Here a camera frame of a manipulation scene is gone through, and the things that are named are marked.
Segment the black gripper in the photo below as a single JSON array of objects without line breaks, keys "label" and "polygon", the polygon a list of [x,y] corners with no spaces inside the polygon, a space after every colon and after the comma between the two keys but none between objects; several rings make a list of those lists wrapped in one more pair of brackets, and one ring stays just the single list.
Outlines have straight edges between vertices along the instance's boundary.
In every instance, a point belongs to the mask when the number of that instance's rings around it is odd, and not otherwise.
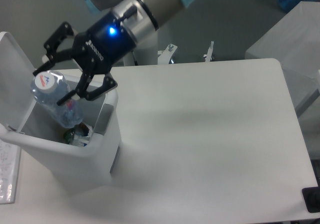
[{"label": "black gripper", "polygon": [[[83,72],[75,89],[57,101],[58,106],[66,104],[75,97],[94,101],[118,86],[118,83],[108,73],[117,61],[136,47],[134,39],[123,24],[129,18],[136,17],[137,12],[136,9],[128,9],[121,17],[117,18],[110,11],[87,31],[75,36],[73,48],[84,47],[86,49],[85,54],[74,58]],[[68,37],[74,37],[74,31],[68,22],[63,22],[44,43],[48,61],[36,69],[32,73],[33,76],[51,70],[58,62],[71,60],[72,48],[58,51],[58,47]],[[98,74],[105,74],[102,84],[90,91],[89,86],[94,76]]]}]

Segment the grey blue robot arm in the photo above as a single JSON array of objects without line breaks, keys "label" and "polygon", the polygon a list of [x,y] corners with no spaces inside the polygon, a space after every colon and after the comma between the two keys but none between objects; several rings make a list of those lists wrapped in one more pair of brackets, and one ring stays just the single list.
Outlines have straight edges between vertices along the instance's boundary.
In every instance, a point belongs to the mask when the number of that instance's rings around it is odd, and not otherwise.
[{"label": "grey blue robot arm", "polygon": [[61,106],[74,97],[93,101],[115,89],[113,65],[153,35],[195,0],[90,0],[109,12],[86,31],[76,33],[63,22],[44,43],[47,61],[33,74],[51,70],[58,62],[73,60],[82,74],[75,89],[59,97]]}]

